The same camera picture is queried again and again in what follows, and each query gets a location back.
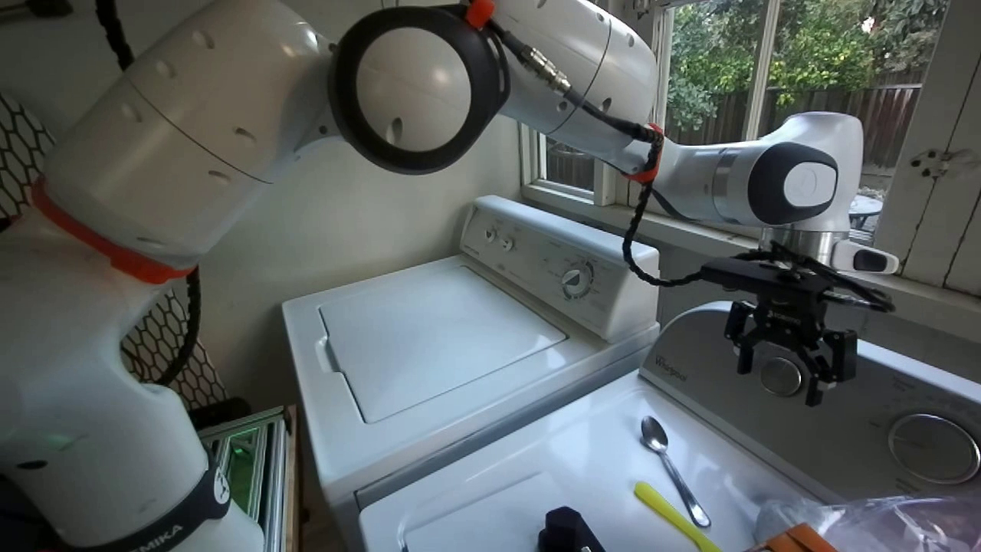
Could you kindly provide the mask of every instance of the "metal spoon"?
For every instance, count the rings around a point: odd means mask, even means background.
[[[653,454],[665,463],[665,472],[668,472],[668,478],[674,481],[678,497],[681,497],[687,515],[693,518],[693,524],[708,527],[708,524],[711,524],[711,521],[708,521],[708,512],[699,506],[696,494],[693,494],[693,491],[684,485],[684,478],[678,475],[678,469],[674,469],[674,463],[671,463],[671,457],[668,457],[668,432],[665,432],[665,426],[662,426],[656,417],[644,417],[644,420],[641,420],[641,445],[644,445],[647,451],[653,451]]]

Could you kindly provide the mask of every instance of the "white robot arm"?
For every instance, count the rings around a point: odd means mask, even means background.
[[[282,3],[208,3],[64,135],[37,212],[0,233],[0,475],[71,549],[261,549],[178,396],[135,383],[120,340],[322,113],[399,172],[454,163],[506,113],[628,175],[659,166],[653,187],[687,218],[843,227],[852,120],[681,147],[647,129],[653,67],[586,0],[389,9],[337,52]]]

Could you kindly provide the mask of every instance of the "spoon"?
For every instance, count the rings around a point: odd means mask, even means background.
[[[693,524],[699,524],[705,531],[711,524],[708,512],[699,506],[696,494],[684,485],[681,472],[674,469],[674,463],[668,457],[668,432],[656,417],[641,420],[641,445],[662,460],[668,478],[678,488],[678,497],[681,497],[687,515],[693,518]]]

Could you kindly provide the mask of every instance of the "washing machine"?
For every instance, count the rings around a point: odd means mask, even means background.
[[[451,258],[282,304],[322,494],[359,512],[632,371],[656,288],[622,239],[503,196],[469,205]],[[656,248],[638,264],[659,273]]]
[[[736,374],[727,313],[730,304],[705,304],[678,316],[638,371],[371,503],[368,549],[533,552],[549,512],[573,509],[598,540],[592,549],[693,552],[662,509],[635,497],[644,481],[687,512],[662,460],[641,445],[644,417],[665,426],[665,451],[708,512],[702,534],[723,552],[757,549],[803,521],[788,515],[800,503],[981,497],[975,380],[858,343],[858,377],[806,408],[803,386],[791,386],[806,377],[791,353]],[[956,512],[944,518],[947,531],[966,524]]]

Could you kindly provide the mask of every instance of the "plastic bag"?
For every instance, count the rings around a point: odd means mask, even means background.
[[[981,552],[981,497],[769,500],[757,540],[815,527],[840,552]]]

